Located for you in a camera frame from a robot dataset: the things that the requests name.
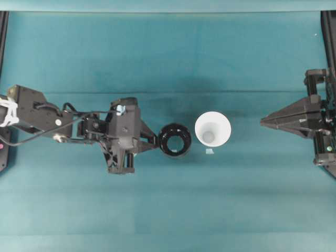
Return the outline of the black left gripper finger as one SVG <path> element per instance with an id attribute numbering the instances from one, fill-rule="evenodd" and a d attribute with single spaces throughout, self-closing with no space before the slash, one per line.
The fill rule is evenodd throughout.
<path id="1" fill-rule="evenodd" d="M 140 120 L 140 137 L 144 139 L 157 139 L 158 137 L 142 119 Z"/>
<path id="2" fill-rule="evenodd" d="M 154 150 L 159 147 L 158 143 L 150 143 L 150 142 L 144 142 L 144 141 L 139 141 L 135 150 L 135 154 L 139 154 L 142 152 Z"/>

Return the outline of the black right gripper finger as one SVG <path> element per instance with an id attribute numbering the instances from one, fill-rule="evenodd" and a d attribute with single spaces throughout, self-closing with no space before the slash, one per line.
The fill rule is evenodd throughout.
<path id="1" fill-rule="evenodd" d="M 275 125 L 277 119 L 289 119 L 294 116 L 301 116 L 308 113 L 319 112 L 321 109 L 320 96 L 304 97 L 283 109 L 280 109 L 260 121 L 261 125 Z"/>
<path id="2" fill-rule="evenodd" d="M 273 122 L 263 122 L 262 126 L 268 127 L 274 130 L 281 130 L 281 131 L 285 131 L 288 133 L 292 133 L 302 138 L 314 138 L 318 133 L 322 133 L 323 135 L 326 134 L 326 131 L 323 129 L 313 130 L 313 129 L 297 127 L 297 126 L 290 127 L 287 125 L 280 125 L 280 124 L 276 124 Z"/>

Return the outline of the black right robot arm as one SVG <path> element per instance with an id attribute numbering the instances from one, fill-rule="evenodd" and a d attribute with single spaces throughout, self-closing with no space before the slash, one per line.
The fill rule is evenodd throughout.
<path id="1" fill-rule="evenodd" d="M 260 125 L 314 143 L 314 164 L 335 165 L 335 75 L 332 69 L 305 73 L 307 96 L 261 119 Z"/>

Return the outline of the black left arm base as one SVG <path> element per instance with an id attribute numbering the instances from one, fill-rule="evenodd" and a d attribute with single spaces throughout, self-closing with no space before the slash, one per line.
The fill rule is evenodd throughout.
<path id="1" fill-rule="evenodd" d="M 13 127 L 1 128 L 1 136 L 7 141 L 15 143 L 18 140 L 18 133 Z M 17 148 L 9 146 L 1 141 L 1 175 L 5 174 L 15 165 Z"/>

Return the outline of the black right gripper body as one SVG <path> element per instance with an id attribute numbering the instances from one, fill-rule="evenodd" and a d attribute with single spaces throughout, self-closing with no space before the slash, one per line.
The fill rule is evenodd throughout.
<path id="1" fill-rule="evenodd" d="M 308 96 L 321 97 L 320 111 L 309 113 L 309 128 L 325 130 L 325 135 L 318 133 L 313 138 L 314 164 L 335 165 L 335 75 L 331 68 L 308 70 L 304 84 Z"/>

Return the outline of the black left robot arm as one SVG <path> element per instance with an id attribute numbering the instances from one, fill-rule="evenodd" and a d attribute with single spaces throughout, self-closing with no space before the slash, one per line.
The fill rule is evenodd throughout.
<path id="1" fill-rule="evenodd" d="M 106 118 L 102 111 L 77 111 L 69 102 L 62 108 L 49 103 L 44 94 L 14 85 L 1 96 L 1 128 L 15 127 L 32 134 L 31 138 L 13 143 L 1 136 L 1 143 L 19 146 L 38 137 L 58 143 L 99 144 L 112 174 L 134 173 L 136 154 L 158 148 L 158 138 L 142 121 L 134 97 L 111 102 Z"/>

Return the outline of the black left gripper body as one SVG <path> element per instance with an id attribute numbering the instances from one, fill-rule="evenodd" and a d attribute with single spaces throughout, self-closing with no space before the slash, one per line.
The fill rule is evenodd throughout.
<path id="1" fill-rule="evenodd" d="M 141 117 L 138 112 L 109 113 L 106 117 L 103 153 L 111 174 L 134 173 L 134 155 L 140 146 Z"/>

